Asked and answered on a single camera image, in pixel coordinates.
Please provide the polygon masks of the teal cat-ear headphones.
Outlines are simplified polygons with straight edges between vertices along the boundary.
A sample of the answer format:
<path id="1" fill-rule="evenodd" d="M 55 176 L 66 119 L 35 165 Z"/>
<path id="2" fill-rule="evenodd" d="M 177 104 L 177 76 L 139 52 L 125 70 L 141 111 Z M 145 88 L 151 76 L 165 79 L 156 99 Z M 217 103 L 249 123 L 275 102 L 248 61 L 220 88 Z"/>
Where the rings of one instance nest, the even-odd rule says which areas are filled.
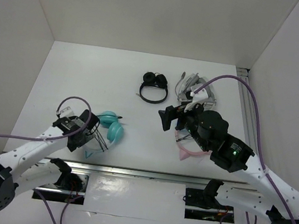
<path id="1" fill-rule="evenodd" d="M 116 115 L 113 111 L 105 111 L 96 116 L 100 123 L 94 137 L 83 146 L 85 159 L 113 150 L 124 136 L 124 127 L 119 122 L 122 116 Z"/>

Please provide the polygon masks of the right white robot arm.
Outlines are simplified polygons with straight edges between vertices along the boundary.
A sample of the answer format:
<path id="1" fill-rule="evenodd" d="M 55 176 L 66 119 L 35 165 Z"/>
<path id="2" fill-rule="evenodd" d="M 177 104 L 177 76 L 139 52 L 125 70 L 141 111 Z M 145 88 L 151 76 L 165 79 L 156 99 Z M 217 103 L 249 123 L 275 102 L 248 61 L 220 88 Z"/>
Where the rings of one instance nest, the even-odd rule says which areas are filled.
<path id="1" fill-rule="evenodd" d="M 159 110 L 163 130 L 177 120 L 176 130 L 185 129 L 201 150 L 219 168 L 249 183 L 257 193 L 242 192 L 213 179 L 203 191 L 208 207 L 231 206 L 260 216 L 270 224 L 299 224 L 299 191 L 262 166 L 259 156 L 242 140 L 228 133 L 228 123 L 216 112 L 201 105 L 192 110 L 168 106 Z"/>

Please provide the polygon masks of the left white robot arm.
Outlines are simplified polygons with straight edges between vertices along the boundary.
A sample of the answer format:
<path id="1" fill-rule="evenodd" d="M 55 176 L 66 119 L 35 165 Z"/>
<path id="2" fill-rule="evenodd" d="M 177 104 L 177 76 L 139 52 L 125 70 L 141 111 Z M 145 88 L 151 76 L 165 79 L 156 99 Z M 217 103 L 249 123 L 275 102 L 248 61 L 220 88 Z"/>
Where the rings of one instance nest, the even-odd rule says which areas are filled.
<path id="1" fill-rule="evenodd" d="M 63 148 L 74 151 L 92 138 L 99 119 L 89 110 L 75 116 L 69 107 L 40 135 L 39 141 L 30 141 L 22 146 L 0 154 L 0 211 L 19 194 L 36 187 L 53 184 L 77 194 L 83 181 L 72 173 L 71 167 L 60 158 L 47 163 L 40 161 Z"/>

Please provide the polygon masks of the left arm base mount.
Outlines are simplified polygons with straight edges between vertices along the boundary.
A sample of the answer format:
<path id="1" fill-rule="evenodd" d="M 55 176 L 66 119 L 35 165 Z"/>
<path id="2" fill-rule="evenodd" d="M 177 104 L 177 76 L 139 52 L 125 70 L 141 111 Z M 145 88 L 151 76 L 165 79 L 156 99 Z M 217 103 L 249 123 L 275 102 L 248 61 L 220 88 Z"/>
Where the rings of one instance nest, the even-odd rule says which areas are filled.
<path id="1" fill-rule="evenodd" d="M 66 204 L 73 199 L 71 203 L 83 205 L 89 179 L 87 173 L 63 171 L 57 181 L 39 186 L 35 190 L 47 201 Z"/>

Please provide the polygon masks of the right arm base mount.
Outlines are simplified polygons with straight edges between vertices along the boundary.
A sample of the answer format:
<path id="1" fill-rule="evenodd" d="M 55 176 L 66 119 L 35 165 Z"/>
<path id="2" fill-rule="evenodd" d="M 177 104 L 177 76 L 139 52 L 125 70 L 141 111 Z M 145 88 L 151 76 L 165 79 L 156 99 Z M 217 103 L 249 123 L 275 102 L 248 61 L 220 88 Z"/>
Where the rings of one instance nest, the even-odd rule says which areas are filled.
<path id="1" fill-rule="evenodd" d="M 220 205 L 216 202 L 209 202 L 203 196 L 202 189 L 186 188 L 183 201 L 185 203 L 185 219 L 200 221 L 234 223 L 234 208 L 231 206 Z"/>

